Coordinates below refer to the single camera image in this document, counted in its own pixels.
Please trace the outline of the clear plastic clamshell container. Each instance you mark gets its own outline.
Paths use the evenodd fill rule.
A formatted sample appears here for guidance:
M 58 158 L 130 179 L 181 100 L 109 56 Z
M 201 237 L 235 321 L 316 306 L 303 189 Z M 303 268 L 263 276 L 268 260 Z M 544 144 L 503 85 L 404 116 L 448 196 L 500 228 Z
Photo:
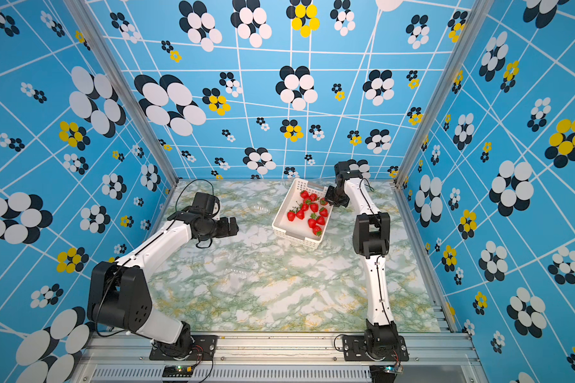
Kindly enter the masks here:
M 204 270 L 210 275 L 208 290 L 213 300 L 221 306 L 249 297 L 256 283 L 260 281 L 260 265 L 215 267 L 206 265 Z

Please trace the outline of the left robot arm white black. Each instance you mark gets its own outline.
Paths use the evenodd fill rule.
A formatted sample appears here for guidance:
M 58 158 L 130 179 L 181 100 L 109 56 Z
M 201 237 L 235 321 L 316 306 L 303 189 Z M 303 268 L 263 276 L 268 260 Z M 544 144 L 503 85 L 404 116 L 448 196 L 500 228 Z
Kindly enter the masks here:
M 234 217 L 218 217 L 219 199 L 195 194 L 193 203 L 174 212 L 143 244 L 116 261 L 101 262 L 92 272 L 87 316 L 105 325 L 148 338 L 164 356 L 184 359 L 195 350 L 187 322 L 163 314 L 153 304 L 148 281 L 176 250 L 190 240 L 196 245 L 235 236 Z

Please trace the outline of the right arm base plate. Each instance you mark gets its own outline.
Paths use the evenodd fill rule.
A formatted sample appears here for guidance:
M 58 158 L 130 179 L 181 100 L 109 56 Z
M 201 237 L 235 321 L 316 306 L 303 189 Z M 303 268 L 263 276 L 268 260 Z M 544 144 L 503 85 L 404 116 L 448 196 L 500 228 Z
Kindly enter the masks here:
M 340 349 L 346 362 L 408 362 L 410 355 L 404 337 L 392 344 L 374 341 L 369 344 L 363 335 L 341 335 Z

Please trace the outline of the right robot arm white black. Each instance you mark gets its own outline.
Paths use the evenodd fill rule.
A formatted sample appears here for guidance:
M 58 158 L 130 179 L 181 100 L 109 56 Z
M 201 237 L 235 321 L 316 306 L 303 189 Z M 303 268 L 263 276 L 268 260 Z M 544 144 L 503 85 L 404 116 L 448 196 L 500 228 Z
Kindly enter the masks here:
M 381 362 L 398 353 L 399 334 L 387 290 L 391 217 L 376 206 L 367 191 L 369 186 L 356 162 L 340 161 L 335 165 L 335 185 L 327 189 L 325 199 L 332 206 L 355 210 L 352 245 L 360 256 L 367 285 L 366 353 Z

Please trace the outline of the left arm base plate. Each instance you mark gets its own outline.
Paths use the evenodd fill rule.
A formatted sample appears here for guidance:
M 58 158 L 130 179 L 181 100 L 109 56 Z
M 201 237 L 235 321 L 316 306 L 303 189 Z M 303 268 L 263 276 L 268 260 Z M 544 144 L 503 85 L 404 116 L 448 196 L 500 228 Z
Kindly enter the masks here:
M 151 361 L 211 361 L 217 349 L 217 335 L 187 335 L 176 344 L 154 342 Z

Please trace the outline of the white perforated plastic basket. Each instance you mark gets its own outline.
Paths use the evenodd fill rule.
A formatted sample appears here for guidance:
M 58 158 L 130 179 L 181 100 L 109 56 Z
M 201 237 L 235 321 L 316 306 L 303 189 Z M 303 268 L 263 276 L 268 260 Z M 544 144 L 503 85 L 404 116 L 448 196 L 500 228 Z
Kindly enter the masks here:
M 324 199 L 328 187 L 295 179 L 272 223 L 276 236 L 316 249 L 324 238 L 332 207 Z

